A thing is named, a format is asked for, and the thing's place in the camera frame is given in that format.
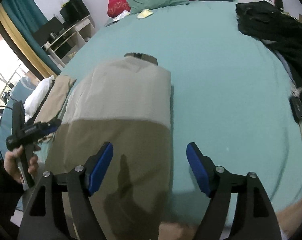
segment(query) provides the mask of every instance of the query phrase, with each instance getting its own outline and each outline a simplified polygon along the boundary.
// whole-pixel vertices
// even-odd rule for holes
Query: beige cloth
[[[59,114],[75,81],[75,79],[72,79],[69,76],[62,75],[55,79],[54,86],[38,113],[35,123],[49,122]]]
[[[108,240],[158,238],[172,160],[170,96],[169,71],[125,57],[98,66],[69,97],[46,169],[68,172],[105,141],[113,144],[102,185],[90,198]]]

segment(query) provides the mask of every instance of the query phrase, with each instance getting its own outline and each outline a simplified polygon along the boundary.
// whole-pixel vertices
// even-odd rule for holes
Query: teal curtain
[[[61,70],[59,70],[32,36],[32,33],[48,22],[34,0],[2,0],[2,6],[38,57],[59,75]]]

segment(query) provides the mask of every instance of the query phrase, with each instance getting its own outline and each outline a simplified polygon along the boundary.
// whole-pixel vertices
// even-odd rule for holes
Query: paper
[[[128,12],[127,10],[124,10],[122,13],[120,13],[117,17],[115,17],[113,19],[114,22],[117,22],[118,20],[123,19],[124,17],[126,17],[127,15],[129,15],[130,12]]]
[[[149,9],[144,9],[142,12],[140,12],[137,16],[138,19],[144,19],[150,15],[152,15],[153,12],[150,11]]]

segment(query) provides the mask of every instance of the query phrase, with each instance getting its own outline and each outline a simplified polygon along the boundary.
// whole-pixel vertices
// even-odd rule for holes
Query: metal screw
[[[47,178],[50,175],[51,175],[51,173],[49,171],[44,171],[43,172],[43,177],[45,177],[45,178]]]
[[[249,176],[250,176],[251,178],[256,178],[256,177],[257,177],[257,174],[256,174],[255,172],[253,172],[253,171],[250,171],[250,172],[249,172]]]
[[[75,169],[75,171],[79,172],[79,171],[82,171],[84,169],[84,167],[82,165],[78,165],[74,169]]]
[[[217,166],[215,169],[219,173],[223,173],[224,172],[224,168],[222,166]]]

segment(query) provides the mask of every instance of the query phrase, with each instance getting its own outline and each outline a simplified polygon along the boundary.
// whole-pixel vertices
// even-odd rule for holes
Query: black jacket
[[[265,45],[285,58],[296,87],[302,87],[302,23],[282,14],[266,1],[238,3],[236,13],[241,33],[262,40],[276,41]]]
[[[23,187],[4,169],[0,160],[0,239],[16,239],[19,227],[10,219],[23,194]]]

